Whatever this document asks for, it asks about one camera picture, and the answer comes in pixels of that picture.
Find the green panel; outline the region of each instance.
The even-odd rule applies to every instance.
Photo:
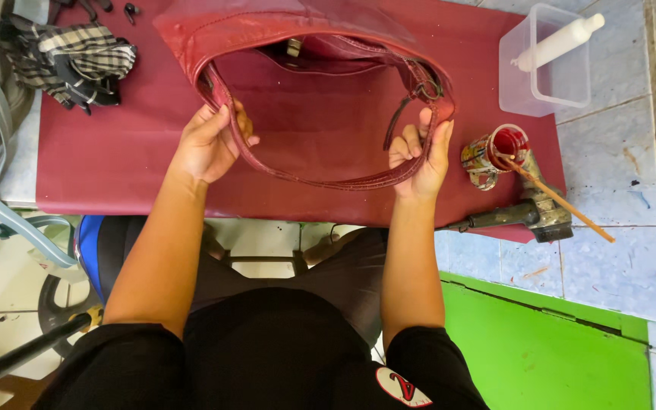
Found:
[[[447,333],[493,410],[650,410],[647,346],[442,283]]]
[[[616,329],[628,338],[644,342],[647,338],[647,321],[639,317],[629,316],[620,312],[598,309],[581,303],[569,302],[561,298],[541,295],[504,284],[487,282],[484,280],[469,278],[457,274],[440,272],[440,278],[446,282],[463,284],[470,289],[475,289],[490,295],[496,295],[510,301],[524,303],[539,309],[551,309],[556,312],[571,315],[577,319],[596,323],[607,328]]]

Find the white glue bottle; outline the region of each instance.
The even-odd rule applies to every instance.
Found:
[[[591,33],[604,26],[604,16],[594,14],[589,18],[579,18],[562,27],[557,32],[536,44],[536,68],[558,58],[589,41]],[[518,58],[510,62],[525,72],[533,69],[533,52],[523,51]]]

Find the wooden stick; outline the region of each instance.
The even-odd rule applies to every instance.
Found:
[[[524,169],[522,169],[517,163],[515,163],[515,162],[513,162],[513,161],[508,161],[508,160],[505,160],[505,162],[506,162],[506,163],[510,166],[510,168],[512,168],[515,172],[517,172],[517,173],[519,173],[520,175],[522,175],[523,178],[526,178],[528,181],[533,182],[533,184],[534,184],[535,186],[537,186],[538,189],[540,189],[541,191],[547,193],[551,198],[553,198],[553,200],[555,200],[556,202],[558,202],[558,204],[560,204],[560,206],[566,208],[567,210],[569,210],[570,213],[576,215],[576,217],[577,217],[578,219],[584,221],[584,223],[585,223],[586,225],[588,225],[589,228],[594,229],[594,230],[595,230],[599,235],[601,235],[604,239],[606,239],[607,241],[609,241],[609,242],[611,242],[611,243],[615,243],[615,242],[617,241],[616,239],[614,239],[614,237],[612,237],[611,235],[609,235],[608,233],[606,233],[606,230],[602,229],[599,225],[597,225],[596,223],[592,222],[592,220],[589,219],[589,218],[587,218],[586,215],[582,214],[582,213],[581,213],[579,210],[577,210],[573,205],[571,205],[570,203],[566,202],[565,199],[561,198],[561,196],[560,196],[558,193],[554,192],[552,189],[550,189],[549,187],[547,187],[546,184],[544,184],[543,182],[540,182],[540,180],[538,180],[538,178],[535,178],[533,175],[529,174],[527,171],[525,171]]]

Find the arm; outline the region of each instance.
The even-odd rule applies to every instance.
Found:
[[[427,137],[431,116],[431,110],[422,110],[419,129],[406,126],[403,135],[394,138],[389,150],[391,168],[421,155],[420,139]],[[447,122],[437,127],[428,161],[413,177],[394,187],[396,201],[381,290],[386,349],[396,334],[406,328],[445,325],[445,305],[434,255],[434,207],[447,173],[452,127],[453,123]]]
[[[248,144],[252,124],[235,102]],[[209,184],[232,166],[239,151],[227,107],[202,107],[184,128],[177,152],[146,225],[128,254],[105,309],[104,324],[158,323],[179,338],[194,296],[204,202]]]

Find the logo patch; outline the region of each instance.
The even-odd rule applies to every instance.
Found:
[[[424,407],[432,401],[411,383],[387,367],[378,368],[376,381],[383,391],[409,407]]]

